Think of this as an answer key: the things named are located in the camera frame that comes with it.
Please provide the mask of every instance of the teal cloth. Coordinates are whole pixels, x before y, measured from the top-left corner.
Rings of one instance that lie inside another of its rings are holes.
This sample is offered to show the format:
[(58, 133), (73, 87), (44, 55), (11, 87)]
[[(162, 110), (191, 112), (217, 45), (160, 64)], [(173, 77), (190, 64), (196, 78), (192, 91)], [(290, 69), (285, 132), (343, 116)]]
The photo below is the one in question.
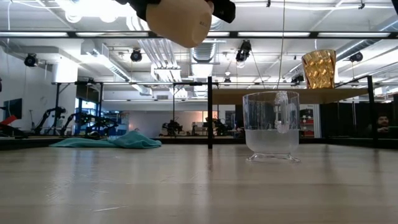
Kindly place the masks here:
[(130, 131), (118, 139), (92, 140), (85, 138), (68, 138), (50, 147), (121, 147), (125, 149), (152, 149), (162, 143), (149, 139), (137, 131)]

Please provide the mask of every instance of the gold cup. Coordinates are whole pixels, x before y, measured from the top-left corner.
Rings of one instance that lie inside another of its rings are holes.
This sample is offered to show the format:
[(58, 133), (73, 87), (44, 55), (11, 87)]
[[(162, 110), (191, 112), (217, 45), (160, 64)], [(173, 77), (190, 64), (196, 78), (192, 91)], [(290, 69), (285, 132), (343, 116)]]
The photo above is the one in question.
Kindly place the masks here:
[(336, 52), (316, 50), (302, 57), (308, 89), (334, 88)]

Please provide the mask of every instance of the wooden table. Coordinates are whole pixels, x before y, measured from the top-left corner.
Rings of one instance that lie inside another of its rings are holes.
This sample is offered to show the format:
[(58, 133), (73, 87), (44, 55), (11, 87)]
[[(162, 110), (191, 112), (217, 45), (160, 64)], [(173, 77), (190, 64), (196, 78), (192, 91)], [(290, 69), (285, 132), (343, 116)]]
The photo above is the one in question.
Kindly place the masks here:
[(0, 151), (1, 223), (397, 223), (398, 152), (300, 145)]

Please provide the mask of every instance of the clear plastic cup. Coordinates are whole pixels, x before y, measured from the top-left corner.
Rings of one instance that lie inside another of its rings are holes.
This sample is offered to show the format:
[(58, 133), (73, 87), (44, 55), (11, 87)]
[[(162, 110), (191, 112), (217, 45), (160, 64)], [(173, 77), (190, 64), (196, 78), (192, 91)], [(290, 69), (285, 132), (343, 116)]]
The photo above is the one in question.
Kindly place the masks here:
[(300, 103), (293, 91), (268, 91), (243, 97), (246, 144), (254, 151), (250, 161), (292, 157), (299, 146)]

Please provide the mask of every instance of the ceiling light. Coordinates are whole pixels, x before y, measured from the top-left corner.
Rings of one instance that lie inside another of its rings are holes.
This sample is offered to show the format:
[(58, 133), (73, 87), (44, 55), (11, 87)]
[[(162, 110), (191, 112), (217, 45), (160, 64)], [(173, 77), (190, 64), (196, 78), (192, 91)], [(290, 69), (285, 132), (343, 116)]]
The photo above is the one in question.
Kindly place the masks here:
[(235, 58), (239, 68), (244, 67), (244, 62), (250, 56), (250, 52), (251, 52), (250, 40), (244, 40)]
[(122, 102), (122, 101), (127, 101), (127, 100), (103, 100), (103, 101), (108, 101), (108, 102)]
[(140, 85), (173, 85), (172, 82), (137, 82)]
[(389, 32), (321, 32), (319, 37), (388, 37)]
[(0, 37), (68, 37), (66, 32), (0, 32)]
[(130, 83), (128, 83), (128, 82), (122, 82), (122, 83), (120, 83), (120, 82), (104, 82), (103, 84), (104, 85), (130, 85)]
[(238, 32), (238, 37), (308, 37), (309, 32)]
[(229, 36), (229, 32), (209, 32), (207, 34), (208, 37), (227, 37)]
[(78, 37), (147, 37), (147, 32), (76, 32)]

